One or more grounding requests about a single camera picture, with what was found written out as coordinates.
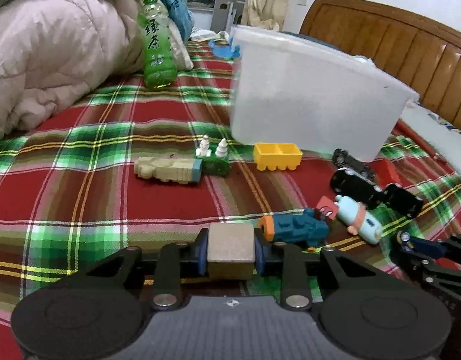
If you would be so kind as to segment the tan wooden cube block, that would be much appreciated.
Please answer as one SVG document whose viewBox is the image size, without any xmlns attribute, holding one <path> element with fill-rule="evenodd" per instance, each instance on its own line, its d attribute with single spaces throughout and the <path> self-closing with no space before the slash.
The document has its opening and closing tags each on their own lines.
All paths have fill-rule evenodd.
<svg viewBox="0 0 461 360">
<path fill-rule="evenodd" d="M 211 280 L 249 280 L 256 261 L 254 227 L 211 223 L 206 261 Z"/>
</svg>

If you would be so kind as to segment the teal orange toy figure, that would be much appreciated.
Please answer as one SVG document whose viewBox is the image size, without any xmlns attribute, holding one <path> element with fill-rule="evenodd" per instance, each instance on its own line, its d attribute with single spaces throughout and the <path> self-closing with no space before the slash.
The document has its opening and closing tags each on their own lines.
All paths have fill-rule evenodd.
<svg viewBox="0 0 461 360">
<path fill-rule="evenodd" d="M 301 214 L 265 215 L 259 219 L 258 228 L 268 242 L 306 243 L 307 249 L 320 246 L 329 234 L 326 220 L 317 217 L 313 208 Z"/>
</svg>

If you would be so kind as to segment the light blue toy figure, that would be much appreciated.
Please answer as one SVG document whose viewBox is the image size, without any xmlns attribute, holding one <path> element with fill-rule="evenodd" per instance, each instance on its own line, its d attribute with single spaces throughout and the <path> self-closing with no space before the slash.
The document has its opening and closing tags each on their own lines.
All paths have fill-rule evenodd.
<svg viewBox="0 0 461 360">
<path fill-rule="evenodd" d="M 347 227 L 348 233 L 360 236 L 365 242 L 379 244 L 383 235 L 383 226 L 361 202 L 356 202 L 348 196 L 337 195 L 336 216 Z"/>
</svg>

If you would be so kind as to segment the red toy brick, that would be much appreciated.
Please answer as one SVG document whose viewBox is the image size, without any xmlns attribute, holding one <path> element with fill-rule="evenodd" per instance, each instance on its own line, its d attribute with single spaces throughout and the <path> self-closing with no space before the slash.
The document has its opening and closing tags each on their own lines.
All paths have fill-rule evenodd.
<svg viewBox="0 0 461 360">
<path fill-rule="evenodd" d="M 375 179 L 380 186 L 386 187 L 390 184 L 400 185 L 402 183 L 396 167 L 387 158 L 376 159 L 370 167 L 375 171 Z"/>
</svg>

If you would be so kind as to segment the white patterned pillow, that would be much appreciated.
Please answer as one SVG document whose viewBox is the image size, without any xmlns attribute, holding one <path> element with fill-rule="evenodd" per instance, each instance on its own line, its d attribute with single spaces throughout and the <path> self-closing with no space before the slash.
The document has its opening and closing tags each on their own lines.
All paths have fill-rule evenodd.
<svg viewBox="0 0 461 360">
<path fill-rule="evenodd" d="M 461 130 L 417 102 L 407 102 L 401 120 L 461 177 Z"/>
</svg>

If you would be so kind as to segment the green block with white trees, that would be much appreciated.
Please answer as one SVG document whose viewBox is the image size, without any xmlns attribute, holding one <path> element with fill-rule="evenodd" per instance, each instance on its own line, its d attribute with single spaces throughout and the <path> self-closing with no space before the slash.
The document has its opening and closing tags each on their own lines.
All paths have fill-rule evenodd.
<svg viewBox="0 0 461 360">
<path fill-rule="evenodd" d="M 203 175 L 227 177 L 231 172 L 226 138 L 221 139 L 215 150 L 212 150 L 209 136 L 203 135 L 195 149 L 195 157 L 201 161 Z"/>
</svg>

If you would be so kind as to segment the plaid bed sheet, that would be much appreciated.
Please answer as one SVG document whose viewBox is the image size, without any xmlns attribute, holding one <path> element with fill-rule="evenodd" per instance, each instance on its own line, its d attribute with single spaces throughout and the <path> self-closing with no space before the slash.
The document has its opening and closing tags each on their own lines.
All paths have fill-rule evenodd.
<svg viewBox="0 0 461 360">
<path fill-rule="evenodd" d="M 136 245 L 150 253 L 193 241 L 215 222 L 254 224 L 332 197 L 331 157 L 306 152 L 293 171 L 259 171 L 231 136 L 232 64 L 205 44 L 194 67 L 159 91 L 115 76 L 36 130 L 0 141 L 0 359 L 21 354 L 9 327 L 24 296 Z M 191 156 L 203 136 L 226 139 L 230 174 L 196 184 L 142 180 L 143 156 Z"/>
</svg>

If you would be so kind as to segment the yellow toy brick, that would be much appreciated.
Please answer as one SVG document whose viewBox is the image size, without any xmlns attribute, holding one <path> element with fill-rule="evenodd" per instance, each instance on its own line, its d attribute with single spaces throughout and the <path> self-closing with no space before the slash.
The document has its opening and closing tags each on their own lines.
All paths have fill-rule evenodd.
<svg viewBox="0 0 461 360">
<path fill-rule="evenodd" d="M 300 165 L 303 153 L 291 143 L 256 143 L 253 159 L 258 171 L 291 170 Z"/>
</svg>

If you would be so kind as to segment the white translucent plastic bin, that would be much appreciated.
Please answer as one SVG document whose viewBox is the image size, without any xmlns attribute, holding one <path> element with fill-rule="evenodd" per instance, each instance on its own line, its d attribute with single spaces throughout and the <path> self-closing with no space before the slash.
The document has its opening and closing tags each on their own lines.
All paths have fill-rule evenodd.
<svg viewBox="0 0 461 360">
<path fill-rule="evenodd" d="M 246 145 L 292 143 L 375 159 L 419 95 L 371 59 L 293 34 L 238 25 L 232 40 L 230 131 Z"/>
</svg>

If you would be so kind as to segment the wooden bed headboard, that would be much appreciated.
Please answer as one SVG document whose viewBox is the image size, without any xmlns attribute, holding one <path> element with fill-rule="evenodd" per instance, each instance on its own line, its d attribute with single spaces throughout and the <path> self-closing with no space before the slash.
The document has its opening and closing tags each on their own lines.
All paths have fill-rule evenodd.
<svg viewBox="0 0 461 360">
<path fill-rule="evenodd" d="M 433 19 L 366 0 L 315 0 L 300 33 L 363 55 L 461 130 L 461 33 Z"/>
</svg>

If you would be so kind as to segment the green tea bottle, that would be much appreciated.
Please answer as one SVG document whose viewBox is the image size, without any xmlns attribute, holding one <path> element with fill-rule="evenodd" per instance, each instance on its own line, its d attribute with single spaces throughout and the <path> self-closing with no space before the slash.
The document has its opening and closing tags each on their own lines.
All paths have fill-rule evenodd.
<svg viewBox="0 0 461 360">
<path fill-rule="evenodd" d="M 170 18 L 160 0 L 143 0 L 138 14 L 143 37 L 143 77 L 147 88 L 172 84 L 178 75 L 171 46 Z"/>
</svg>

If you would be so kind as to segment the blue plastic toy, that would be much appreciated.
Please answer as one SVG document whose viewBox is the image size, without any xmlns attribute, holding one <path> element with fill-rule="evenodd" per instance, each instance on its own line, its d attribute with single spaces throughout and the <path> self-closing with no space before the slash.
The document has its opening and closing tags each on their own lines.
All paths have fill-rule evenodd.
<svg viewBox="0 0 461 360">
<path fill-rule="evenodd" d="M 240 47 L 233 47 L 233 39 L 230 39 L 230 43 L 225 46 L 219 45 L 215 40 L 211 40 L 209 48 L 214 56 L 221 59 L 237 59 L 240 57 Z"/>
</svg>

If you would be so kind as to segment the white cloth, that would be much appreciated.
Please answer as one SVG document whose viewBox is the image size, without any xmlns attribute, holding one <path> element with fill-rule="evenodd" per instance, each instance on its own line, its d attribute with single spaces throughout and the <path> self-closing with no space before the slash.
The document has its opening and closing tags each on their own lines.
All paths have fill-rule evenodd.
<svg viewBox="0 0 461 360">
<path fill-rule="evenodd" d="M 190 36 L 190 40 L 194 42 L 221 41 L 229 44 L 230 39 L 230 35 L 226 31 L 216 33 L 212 30 L 202 28 L 194 28 Z"/>
</svg>

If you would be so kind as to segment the pink quilt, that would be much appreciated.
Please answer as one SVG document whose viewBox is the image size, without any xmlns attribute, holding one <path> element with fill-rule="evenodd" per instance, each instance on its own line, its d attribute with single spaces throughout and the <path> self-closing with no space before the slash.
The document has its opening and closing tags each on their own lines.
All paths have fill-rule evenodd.
<svg viewBox="0 0 461 360">
<path fill-rule="evenodd" d="M 143 68 L 141 0 L 13 0 L 0 8 L 0 139 Z"/>
</svg>

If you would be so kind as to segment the grey folding stool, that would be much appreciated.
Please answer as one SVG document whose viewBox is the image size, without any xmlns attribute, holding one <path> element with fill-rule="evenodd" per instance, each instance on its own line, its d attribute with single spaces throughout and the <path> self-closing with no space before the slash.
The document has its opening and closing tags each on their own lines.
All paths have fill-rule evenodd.
<svg viewBox="0 0 461 360">
<path fill-rule="evenodd" d="M 235 24 L 240 24 L 245 0 L 215 0 L 210 30 L 215 33 L 231 32 Z"/>
</svg>

